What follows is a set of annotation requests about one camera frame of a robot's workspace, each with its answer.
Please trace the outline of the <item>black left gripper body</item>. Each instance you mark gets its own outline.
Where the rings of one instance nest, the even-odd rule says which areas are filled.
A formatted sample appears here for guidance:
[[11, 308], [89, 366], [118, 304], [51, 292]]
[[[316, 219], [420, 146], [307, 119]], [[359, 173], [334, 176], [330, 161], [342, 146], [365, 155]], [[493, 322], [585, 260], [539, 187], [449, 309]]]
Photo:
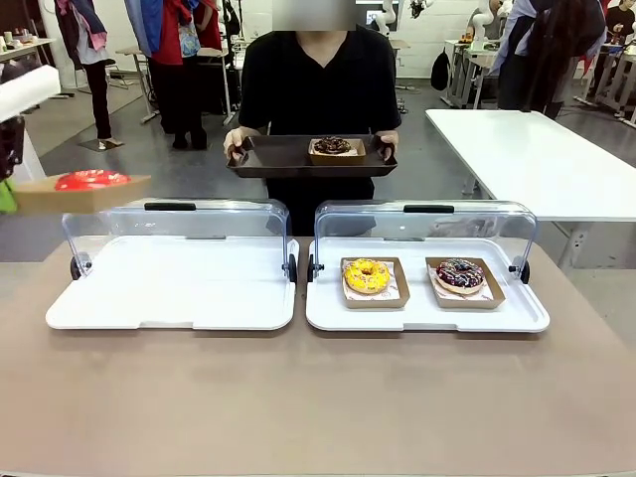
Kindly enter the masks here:
[[22, 115], [0, 124], [0, 181], [10, 178], [23, 163], [25, 120]]

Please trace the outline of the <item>person's right hand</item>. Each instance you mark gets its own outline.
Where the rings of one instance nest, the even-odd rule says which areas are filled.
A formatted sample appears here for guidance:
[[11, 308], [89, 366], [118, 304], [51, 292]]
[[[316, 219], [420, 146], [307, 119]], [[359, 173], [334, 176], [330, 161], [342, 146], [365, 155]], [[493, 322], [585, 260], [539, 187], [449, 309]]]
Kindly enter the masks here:
[[242, 143], [249, 137], [259, 135], [259, 131], [245, 126], [230, 130], [224, 141], [225, 154], [228, 159], [240, 157]]

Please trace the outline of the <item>person's left hand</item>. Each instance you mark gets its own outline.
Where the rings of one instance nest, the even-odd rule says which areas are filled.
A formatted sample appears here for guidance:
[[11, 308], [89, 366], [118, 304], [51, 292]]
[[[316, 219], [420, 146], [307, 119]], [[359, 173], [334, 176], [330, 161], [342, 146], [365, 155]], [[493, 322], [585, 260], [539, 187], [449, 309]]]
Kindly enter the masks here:
[[396, 130], [376, 132], [374, 145], [385, 163], [391, 161], [398, 149], [398, 132]]

